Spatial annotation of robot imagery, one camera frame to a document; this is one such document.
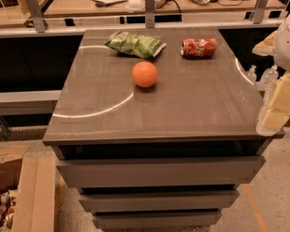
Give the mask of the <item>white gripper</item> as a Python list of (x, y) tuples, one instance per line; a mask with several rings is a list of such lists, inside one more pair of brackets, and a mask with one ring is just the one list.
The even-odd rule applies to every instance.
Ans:
[[(252, 52), (260, 56), (274, 55), (275, 63), (290, 71), (290, 14), (277, 31), (258, 43)], [(280, 131), (290, 118), (290, 72), (270, 85), (260, 110), (260, 130)]]

